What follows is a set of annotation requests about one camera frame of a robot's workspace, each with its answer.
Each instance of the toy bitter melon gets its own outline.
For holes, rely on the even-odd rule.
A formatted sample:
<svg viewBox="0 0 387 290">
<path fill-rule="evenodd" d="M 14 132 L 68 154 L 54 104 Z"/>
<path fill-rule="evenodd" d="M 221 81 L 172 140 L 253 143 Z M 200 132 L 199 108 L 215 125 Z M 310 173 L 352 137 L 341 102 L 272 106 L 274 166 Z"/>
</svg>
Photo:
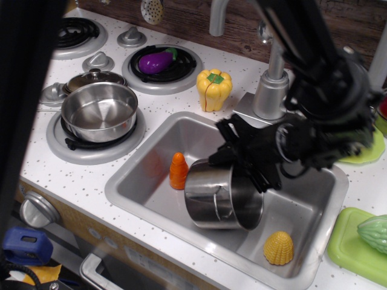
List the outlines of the toy bitter melon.
<svg viewBox="0 0 387 290">
<path fill-rule="evenodd" d="M 387 215 L 367 219 L 357 226 L 357 232 L 371 247 L 387 254 Z"/>
</svg>

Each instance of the green plate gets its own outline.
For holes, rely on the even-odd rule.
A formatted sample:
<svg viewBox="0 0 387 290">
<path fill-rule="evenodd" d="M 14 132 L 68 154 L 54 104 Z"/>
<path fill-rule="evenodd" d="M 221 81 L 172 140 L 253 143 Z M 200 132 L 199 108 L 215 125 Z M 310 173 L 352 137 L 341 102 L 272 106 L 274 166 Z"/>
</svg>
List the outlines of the green plate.
<svg viewBox="0 0 387 290">
<path fill-rule="evenodd" d="M 328 244 L 328 255 L 339 266 L 387 287 L 387 255 L 357 234 L 357 225 L 373 216 L 354 207 L 342 210 Z"/>
<path fill-rule="evenodd" d="M 375 161 L 378 160 L 381 154 L 385 151 L 385 147 L 386 145 L 383 134 L 377 128 L 375 128 L 374 144 L 371 148 L 363 148 L 359 155 L 348 156 L 340 159 L 339 161 L 356 164 Z"/>
</svg>

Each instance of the oven door handle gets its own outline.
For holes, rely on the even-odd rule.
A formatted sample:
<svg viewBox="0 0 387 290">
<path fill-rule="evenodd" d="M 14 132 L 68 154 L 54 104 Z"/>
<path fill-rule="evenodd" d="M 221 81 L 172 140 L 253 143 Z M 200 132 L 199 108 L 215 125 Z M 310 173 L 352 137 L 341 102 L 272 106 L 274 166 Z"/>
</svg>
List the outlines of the oven door handle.
<svg viewBox="0 0 387 290">
<path fill-rule="evenodd" d="M 81 278 L 98 290 L 123 290 L 97 272 L 101 263 L 102 259 L 100 257 L 93 253 L 88 254 L 79 269 Z"/>
</svg>

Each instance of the orange carrot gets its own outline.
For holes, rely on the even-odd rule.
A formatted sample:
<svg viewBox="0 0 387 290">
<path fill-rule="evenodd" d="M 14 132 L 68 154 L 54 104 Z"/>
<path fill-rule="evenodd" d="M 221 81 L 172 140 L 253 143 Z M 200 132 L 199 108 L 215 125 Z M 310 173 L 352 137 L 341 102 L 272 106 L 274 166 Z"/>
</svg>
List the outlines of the orange carrot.
<svg viewBox="0 0 387 290">
<path fill-rule="evenodd" d="M 180 152 L 175 153 L 169 168 L 169 184 L 174 189 L 184 189 L 188 165 L 184 155 Z"/>
</svg>

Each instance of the toy yellow bell pepper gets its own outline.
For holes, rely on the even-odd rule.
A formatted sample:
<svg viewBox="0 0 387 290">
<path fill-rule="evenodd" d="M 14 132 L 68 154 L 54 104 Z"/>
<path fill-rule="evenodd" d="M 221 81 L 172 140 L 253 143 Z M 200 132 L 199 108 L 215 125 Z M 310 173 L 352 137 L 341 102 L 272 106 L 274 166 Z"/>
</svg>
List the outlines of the toy yellow bell pepper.
<svg viewBox="0 0 387 290">
<path fill-rule="evenodd" d="M 205 69 L 198 74 L 196 87 L 200 106 L 205 112 L 219 111 L 232 90 L 231 76 L 218 69 Z"/>
</svg>

